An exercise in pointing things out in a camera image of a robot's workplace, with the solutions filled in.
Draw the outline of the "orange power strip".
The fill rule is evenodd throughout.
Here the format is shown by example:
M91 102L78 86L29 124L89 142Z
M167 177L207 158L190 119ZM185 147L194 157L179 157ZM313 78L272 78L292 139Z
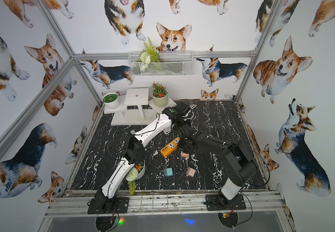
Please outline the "orange power strip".
M172 152L174 152L178 148L180 138L176 137L172 142L170 142L168 145L163 147L160 152L164 158L166 158L168 155L170 155Z

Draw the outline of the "teal plug adapter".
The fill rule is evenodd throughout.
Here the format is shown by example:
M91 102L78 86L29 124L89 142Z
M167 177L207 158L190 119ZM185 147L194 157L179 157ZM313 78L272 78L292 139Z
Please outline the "teal plug adapter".
M164 176L165 177L172 177L173 176L173 169L172 168L166 168L164 170Z

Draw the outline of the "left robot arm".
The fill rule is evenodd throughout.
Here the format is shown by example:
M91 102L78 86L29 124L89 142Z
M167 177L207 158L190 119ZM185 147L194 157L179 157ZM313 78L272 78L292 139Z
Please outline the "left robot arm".
M175 107L166 107L162 113L156 114L156 119L148 126L135 134L126 134L123 152L116 170L96 192L95 197L89 202L89 206L96 206L108 211L107 205L113 204L127 175L137 164L145 161L147 144L164 130L181 128L186 123L191 110L192 108L183 102L178 103Z

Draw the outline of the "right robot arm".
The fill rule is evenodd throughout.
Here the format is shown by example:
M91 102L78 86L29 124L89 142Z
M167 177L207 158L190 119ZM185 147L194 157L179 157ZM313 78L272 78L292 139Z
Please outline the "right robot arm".
M183 138L181 145L185 152L192 154L199 149L215 154L221 160L227 174L227 180L218 194L218 201L222 207L233 202L244 185L259 171L251 148L194 130L187 123L179 126L179 132Z

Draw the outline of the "green pot red flowers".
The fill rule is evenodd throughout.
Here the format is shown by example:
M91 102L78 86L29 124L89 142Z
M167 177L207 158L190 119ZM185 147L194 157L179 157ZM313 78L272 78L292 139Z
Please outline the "green pot red flowers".
M153 82L152 84L153 102L157 107L165 107L168 104L168 92L166 87L160 83Z

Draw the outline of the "white tiered display stand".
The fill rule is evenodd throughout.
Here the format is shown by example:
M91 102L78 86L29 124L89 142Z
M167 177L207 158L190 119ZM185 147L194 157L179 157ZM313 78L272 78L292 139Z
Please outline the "white tiered display stand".
M104 114L113 114L112 126L148 125L161 114L166 107L177 104L168 97L165 107L157 107L153 99L149 99L149 88L128 89L125 95L120 95L121 105L114 110L104 107Z

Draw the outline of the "flower pot with white bloom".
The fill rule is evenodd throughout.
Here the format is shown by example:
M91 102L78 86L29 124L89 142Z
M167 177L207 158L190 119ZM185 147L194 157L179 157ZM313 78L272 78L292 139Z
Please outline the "flower pot with white bloom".
M136 192L136 181L141 179L145 174L145 162L142 161L141 163L137 164L126 177L128 188L129 188L129 195L133 196Z

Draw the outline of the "fern and white flower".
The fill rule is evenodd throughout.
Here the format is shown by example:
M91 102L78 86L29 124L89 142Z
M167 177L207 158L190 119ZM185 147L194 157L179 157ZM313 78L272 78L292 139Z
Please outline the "fern and white flower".
M155 47L152 43L152 41L150 40L150 38L148 38L148 43L144 42L144 50L141 52L139 58L140 58L140 70L142 72L146 71L146 69L148 68L148 66L151 63L159 63L160 62L160 58L159 58L159 50L157 47Z

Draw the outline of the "white pot green top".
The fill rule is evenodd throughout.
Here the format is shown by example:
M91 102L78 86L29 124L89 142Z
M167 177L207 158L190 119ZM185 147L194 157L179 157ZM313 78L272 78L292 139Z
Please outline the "white pot green top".
M117 109L120 103L120 94L116 92L102 93L103 103L108 109L114 110Z

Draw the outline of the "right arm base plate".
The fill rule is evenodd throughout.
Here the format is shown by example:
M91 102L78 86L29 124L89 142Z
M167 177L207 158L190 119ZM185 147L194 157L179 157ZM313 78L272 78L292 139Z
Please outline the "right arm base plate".
M246 204L243 195L238 194L231 200L226 199L223 195L206 195L204 205L208 211L231 211L245 210Z

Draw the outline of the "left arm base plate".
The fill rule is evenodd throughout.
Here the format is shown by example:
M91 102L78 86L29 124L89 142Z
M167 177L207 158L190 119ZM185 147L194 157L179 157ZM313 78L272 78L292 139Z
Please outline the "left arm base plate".
M90 201L87 214L112 214L114 212L124 214L128 211L129 200L128 197L116 197L98 203L94 198Z

